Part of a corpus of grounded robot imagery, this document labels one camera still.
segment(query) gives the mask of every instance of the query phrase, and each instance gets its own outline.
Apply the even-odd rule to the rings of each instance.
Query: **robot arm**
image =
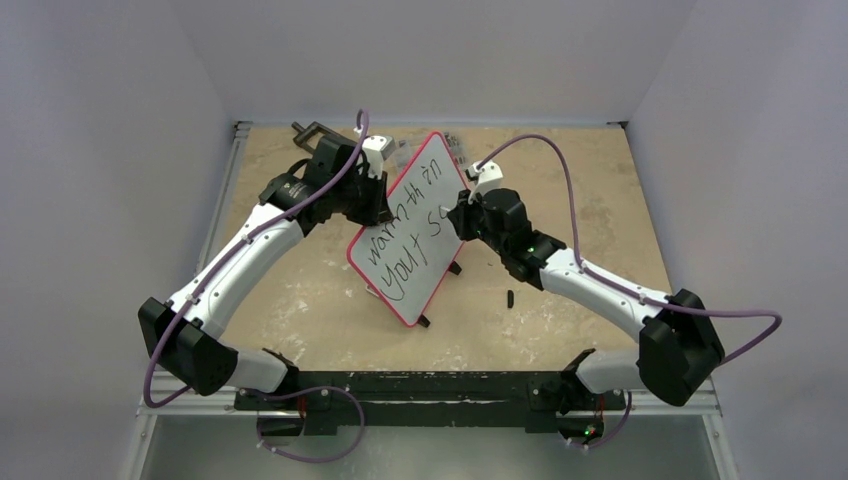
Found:
[[[724,359],[724,349],[708,317],[642,300],[703,309],[701,300],[686,290],[670,296],[645,288],[584,261],[583,266],[642,297],[630,297],[587,275],[565,243],[532,228],[518,193],[500,188],[500,168],[493,162],[482,169],[478,165],[466,172],[474,189],[460,192],[456,207],[448,212],[459,238],[482,240],[515,279],[580,303],[638,344],[638,349],[583,352],[563,371],[563,378],[572,380],[570,394],[647,388],[666,403],[685,404]]]
[[[311,159],[296,163],[289,172],[271,180],[241,231],[202,272],[165,303],[150,298],[139,309],[142,333],[152,355],[166,326],[175,317],[173,307],[186,300],[191,302],[184,319],[168,339],[159,364],[200,395],[212,394],[224,385],[273,392],[286,373],[296,368],[275,352],[228,346],[218,341],[236,308],[271,265],[333,213],[342,213],[363,226],[392,219],[386,200],[387,175],[382,166],[395,143],[391,137],[371,136],[363,143],[364,157],[316,202],[257,237],[247,236],[253,228],[326,185],[341,170],[353,147],[352,142],[341,137],[322,137]],[[305,171],[298,177],[296,174],[303,167]],[[242,241],[246,245],[231,254],[232,247]],[[197,284],[222,259],[223,266],[207,287],[193,296]]]

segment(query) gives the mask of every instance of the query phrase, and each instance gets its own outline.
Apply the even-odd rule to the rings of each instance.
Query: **wooden table surface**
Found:
[[[433,128],[379,128],[395,139]],[[565,153],[584,256],[651,288],[668,290],[651,219],[624,132],[618,128],[450,128],[473,160],[506,140],[541,133]],[[350,130],[339,130],[354,138]],[[289,128],[253,128],[226,218],[227,238],[243,224],[268,181],[308,154]],[[562,167],[542,142],[519,142],[497,157],[503,187],[519,192],[534,228],[572,244]],[[466,243],[425,314],[407,328],[347,264],[359,226],[336,216],[275,264],[239,307],[222,337],[270,348],[310,370],[558,370],[589,347],[633,342],[574,302],[518,283],[482,242]],[[507,309],[507,290],[515,306]]]

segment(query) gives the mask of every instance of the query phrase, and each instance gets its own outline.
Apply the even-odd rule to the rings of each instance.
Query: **whiteboard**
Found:
[[[414,326],[459,253],[447,213],[466,188],[441,133],[433,132],[388,193],[395,219],[363,228],[347,260],[408,327]]]

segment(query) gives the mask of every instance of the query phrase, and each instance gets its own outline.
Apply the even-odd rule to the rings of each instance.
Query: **red whiteboard frame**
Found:
[[[445,150],[447,150],[447,152],[448,152],[448,156],[451,159],[451,163],[453,164],[453,167],[456,169],[457,175],[459,175],[459,179],[462,181],[462,184],[465,185],[466,188],[468,188],[468,184],[465,182],[465,177],[462,175],[462,172],[459,170],[459,167],[456,164],[456,159],[453,157],[453,153],[451,152],[450,147],[448,146],[448,142],[447,142],[447,140],[445,140],[444,135],[442,135],[441,132],[430,132],[430,135],[427,135],[427,138],[424,140],[423,143],[421,143],[421,146],[418,147],[418,150],[415,151],[415,154],[412,155],[412,158],[409,160],[409,163],[407,163],[406,167],[404,167],[403,171],[400,172],[400,175],[398,175],[398,177],[395,179],[392,186],[389,187],[389,190],[386,193],[387,197],[391,196],[392,192],[394,192],[394,190],[395,190],[395,187],[398,185],[398,183],[400,183],[400,181],[403,179],[404,175],[406,175],[406,172],[409,171],[410,167],[412,167],[412,165],[415,163],[415,161],[418,160],[418,155],[421,153],[421,150],[423,150],[424,147],[428,143],[430,143],[430,139],[432,139],[433,136],[438,136],[442,140],[442,145],[445,146]],[[403,316],[401,316],[401,314],[398,313],[398,311],[395,309],[395,307],[393,307],[392,304],[389,303],[389,301],[386,299],[386,297],[383,296],[382,293],[380,293],[380,289],[377,288],[371,282],[371,280],[368,279],[367,276],[365,276],[365,274],[362,272],[362,270],[359,269],[359,266],[357,266],[356,263],[351,258],[351,250],[353,250],[353,246],[356,244],[356,242],[359,240],[359,237],[361,237],[364,232],[365,232],[365,227],[360,228],[359,232],[356,234],[356,236],[353,237],[353,240],[350,241],[350,244],[348,244],[347,254],[346,254],[347,263],[350,264],[350,266],[352,266],[354,270],[356,270],[356,273],[358,273],[359,276],[362,277],[363,280],[365,280],[365,283],[367,283],[368,286],[371,287],[371,290],[374,291],[374,293],[376,293],[377,296],[380,297],[380,300],[382,300],[383,303],[385,303],[386,306],[389,307],[389,310],[391,310],[392,313],[394,313],[395,316],[398,317],[398,320],[400,321],[400,323],[403,326],[405,326],[407,328],[412,328],[412,327],[418,325],[418,320],[416,320],[415,323],[413,323],[411,325],[407,324],[405,321],[403,321]],[[456,261],[456,257],[459,255],[459,252],[462,250],[463,245],[465,245],[465,242],[460,242],[459,248],[456,249],[456,254],[454,254],[453,258],[451,259],[451,263]],[[433,290],[433,293],[430,294],[430,298],[427,299],[427,303],[424,304],[424,308],[421,310],[421,313],[418,314],[419,319],[421,318],[421,315],[424,314],[424,311],[427,310],[427,307],[430,305],[430,301],[432,301],[433,297],[436,295],[436,291],[438,291],[439,287],[442,286],[442,282],[445,280],[445,275],[447,275],[448,271],[450,270],[450,264],[448,264],[448,265],[449,265],[448,268],[445,269],[445,272],[442,274],[442,278],[439,279],[439,283],[436,284],[436,288]]]

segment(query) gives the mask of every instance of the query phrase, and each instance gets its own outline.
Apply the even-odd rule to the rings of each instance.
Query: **white wall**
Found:
[[[847,20],[844,0],[700,0],[628,128],[673,283],[786,316],[717,375],[745,479],[848,473]]]
[[[694,0],[173,0],[238,119],[630,118]]]
[[[229,119],[165,0],[0,11],[0,478],[115,478]]]

